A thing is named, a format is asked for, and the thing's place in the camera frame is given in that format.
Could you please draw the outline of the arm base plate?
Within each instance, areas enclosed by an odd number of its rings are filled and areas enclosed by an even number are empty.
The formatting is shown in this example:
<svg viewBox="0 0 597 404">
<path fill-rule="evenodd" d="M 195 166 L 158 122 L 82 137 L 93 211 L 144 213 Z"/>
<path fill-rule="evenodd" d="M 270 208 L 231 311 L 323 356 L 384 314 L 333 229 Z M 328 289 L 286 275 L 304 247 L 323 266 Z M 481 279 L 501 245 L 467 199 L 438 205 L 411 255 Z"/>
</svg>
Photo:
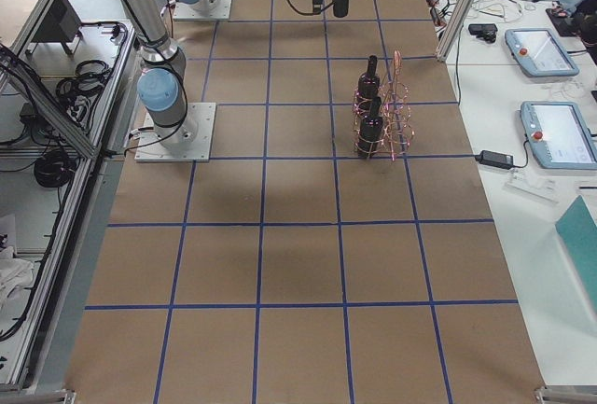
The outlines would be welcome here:
<svg viewBox="0 0 597 404">
<path fill-rule="evenodd" d="M 190 103 L 187 118 L 173 136 L 172 131 L 158 127 L 154 129 L 153 119 L 145 113 L 144 126 L 134 159 L 138 162 L 207 162 L 211 155 L 216 103 Z"/>
<path fill-rule="evenodd" d="M 175 21 L 227 21 L 232 0 L 200 0 L 196 4 L 177 2 Z"/>
</svg>

